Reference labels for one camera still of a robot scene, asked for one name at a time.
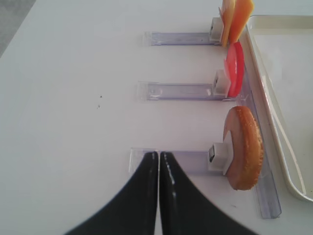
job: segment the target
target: white table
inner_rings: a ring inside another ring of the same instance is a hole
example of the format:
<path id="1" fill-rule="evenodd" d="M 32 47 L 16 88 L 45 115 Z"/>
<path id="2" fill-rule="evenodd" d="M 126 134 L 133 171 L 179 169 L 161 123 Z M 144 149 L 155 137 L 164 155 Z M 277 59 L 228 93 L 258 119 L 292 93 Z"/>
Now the white table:
<path id="1" fill-rule="evenodd" d="M 313 14 L 313 3 L 256 0 L 254 14 Z M 207 150 L 232 103 L 135 97 L 137 81 L 205 83 L 221 47 L 144 47 L 144 31 L 208 31 L 221 1 L 37 0 L 0 58 L 0 234 L 63 234 L 129 179 L 131 147 Z M 260 99 L 257 84 L 254 95 Z M 258 110 L 263 112 L 261 102 Z M 262 220 L 251 192 L 192 177 L 218 207 L 260 234 L 309 234 L 313 204 L 282 178 L 261 115 L 282 206 Z M 161 234 L 157 219 L 156 234 Z"/>

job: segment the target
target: transparent acrylic rail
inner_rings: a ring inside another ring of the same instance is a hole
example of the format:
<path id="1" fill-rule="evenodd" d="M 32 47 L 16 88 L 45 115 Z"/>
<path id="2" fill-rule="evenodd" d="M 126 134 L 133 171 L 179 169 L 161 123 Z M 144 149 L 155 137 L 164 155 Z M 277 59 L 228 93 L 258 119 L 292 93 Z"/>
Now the transparent acrylic rail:
<path id="1" fill-rule="evenodd" d="M 143 43 L 147 46 L 220 46 L 218 41 L 210 40 L 210 33 L 162 33 L 145 32 Z"/>
<path id="2" fill-rule="evenodd" d="M 148 89 L 150 88 L 155 88 L 155 86 L 153 85 L 150 87 L 150 84 L 153 84 L 153 83 L 141 84 L 141 85 L 148 86 L 144 88 L 143 90 L 148 91 Z M 155 83 L 155 84 L 157 84 L 156 85 L 157 87 L 160 86 L 163 89 L 165 88 L 165 90 L 169 92 L 167 90 L 168 88 L 166 87 L 168 85 L 169 87 L 171 87 L 170 89 L 174 89 L 176 92 L 178 91 L 179 94 L 181 94 L 181 88 L 182 86 L 184 86 L 183 84 L 159 84 L 159 83 Z M 207 89 L 209 89 L 210 91 L 212 90 L 211 85 L 208 85 L 208 84 L 205 84 L 205 85 L 198 84 L 198 86 L 202 86 L 203 91 L 206 91 Z M 205 98 L 202 93 L 201 95 L 197 97 L 198 95 L 197 92 L 192 93 L 192 98 L 189 98 L 190 94 L 189 93 L 186 94 L 186 90 L 184 89 L 183 89 L 183 94 L 185 96 L 180 97 L 180 98 L 178 98 L 177 96 L 175 96 L 175 98 L 170 97 L 169 93 L 167 92 L 163 93 L 162 89 L 161 91 L 162 92 L 158 91 L 159 96 L 150 95 L 149 92 L 148 94 L 143 93 L 142 95 L 143 97 L 146 97 L 146 99 L 148 100 L 159 100 L 159 99 L 218 100 L 218 99 Z M 220 100 L 229 100 L 229 99 L 225 97 L 223 98 L 221 97 Z M 245 71 L 241 93 L 238 95 L 237 98 L 231 99 L 231 100 L 235 100 L 237 105 L 244 105 L 244 106 L 249 107 L 252 114 L 256 118 L 258 124 L 260 125 L 246 71 Z M 129 169 L 130 172 L 133 172 L 137 168 L 145 151 L 155 151 L 155 149 L 132 149 L 131 159 L 130 159 L 130 169 Z M 171 151 L 171 152 L 174 153 L 175 157 L 177 158 L 177 161 L 186 172 L 192 173 L 192 174 L 211 174 L 207 170 L 208 151 L 204 151 L 204 152 Z M 282 211 L 280 207 L 280 202 L 279 202 L 273 174 L 269 167 L 268 156 L 267 156 L 266 151 L 264 152 L 263 165 L 262 165 L 258 183 L 255 186 L 255 190 L 256 190 L 257 197 L 258 197 L 259 208 L 261 211 L 262 218 L 263 219 L 277 218 L 281 214 Z"/>
<path id="3" fill-rule="evenodd" d="M 137 89 L 138 97 L 142 100 L 236 100 L 224 95 L 214 95 L 212 84 L 139 82 Z"/>

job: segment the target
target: red disc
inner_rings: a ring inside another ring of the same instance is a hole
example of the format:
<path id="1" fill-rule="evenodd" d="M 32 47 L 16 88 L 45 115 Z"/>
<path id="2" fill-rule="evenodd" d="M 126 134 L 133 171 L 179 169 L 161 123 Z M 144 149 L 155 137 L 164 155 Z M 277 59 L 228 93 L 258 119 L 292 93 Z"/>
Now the red disc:
<path id="1" fill-rule="evenodd" d="M 229 46 L 224 66 L 226 75 L 231 81 L 228 97 L 236 97 L 241 90 L 245 71 L 244 52 L 240 42 Z"/>

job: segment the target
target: white clip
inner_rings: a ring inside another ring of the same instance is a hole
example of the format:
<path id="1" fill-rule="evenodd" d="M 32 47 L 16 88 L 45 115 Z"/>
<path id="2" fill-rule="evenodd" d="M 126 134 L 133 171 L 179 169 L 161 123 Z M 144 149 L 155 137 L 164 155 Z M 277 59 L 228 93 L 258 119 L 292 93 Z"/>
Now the white clip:
<path id="1" fill-rule="evenodd" d="M 223 143 L 214 143 L 209 151 L 209 171 L 223 172 L 226 175 L 233 159 L 234 150 L 230 131 L 226 134 Z"/>
<path id="2" fill-rule="evenodd" d="M 217 70 L 213 81 L 213 95 L 223 95 L 227 97 L 231 85 L 230 79 L 225 75 L 223 70 Z"/>
<path id="3" fill-rule="evenodd" d="M 209 33 L 210 42 L 221 42 L 224 24 L 221 17 L 214 17 L 212 19 L 211 29 Z"/>

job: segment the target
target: plastic tray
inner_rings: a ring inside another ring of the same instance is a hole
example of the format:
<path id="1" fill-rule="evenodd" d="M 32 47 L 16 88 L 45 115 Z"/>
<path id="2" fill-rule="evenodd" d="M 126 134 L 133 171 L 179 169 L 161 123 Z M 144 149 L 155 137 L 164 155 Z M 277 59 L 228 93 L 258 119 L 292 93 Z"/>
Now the plastic tray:
<path id="1" fill-rule="evenodd" d="M 247 37 L 287 185 L 313 201 L 313 16 L 253 16 Z"/>

